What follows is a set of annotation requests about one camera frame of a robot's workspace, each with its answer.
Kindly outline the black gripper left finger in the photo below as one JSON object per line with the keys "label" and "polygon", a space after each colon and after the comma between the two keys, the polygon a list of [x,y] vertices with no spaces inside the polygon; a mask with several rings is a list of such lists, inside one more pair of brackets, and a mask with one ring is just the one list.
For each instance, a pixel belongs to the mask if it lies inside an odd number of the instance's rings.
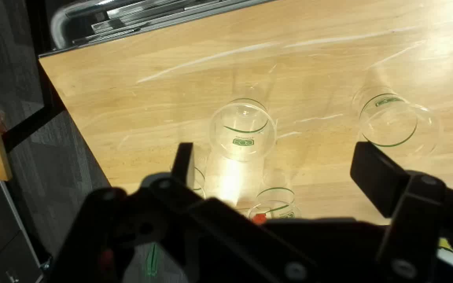
{"label": "black gripper left finger", "polygon": [[180,143],[172,167],[172,176],[177,178],[183,185],[191,185],[194,168],[194,145]]}

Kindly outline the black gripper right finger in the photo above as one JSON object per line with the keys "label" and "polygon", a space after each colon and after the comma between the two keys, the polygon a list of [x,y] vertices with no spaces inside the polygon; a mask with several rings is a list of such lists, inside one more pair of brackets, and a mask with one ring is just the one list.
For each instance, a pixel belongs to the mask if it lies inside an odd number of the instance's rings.
{"label": "black gripper right finger", "polygon": [[381,215],[391,218],[410,174],[370,141],[356,143],[350,174]]}

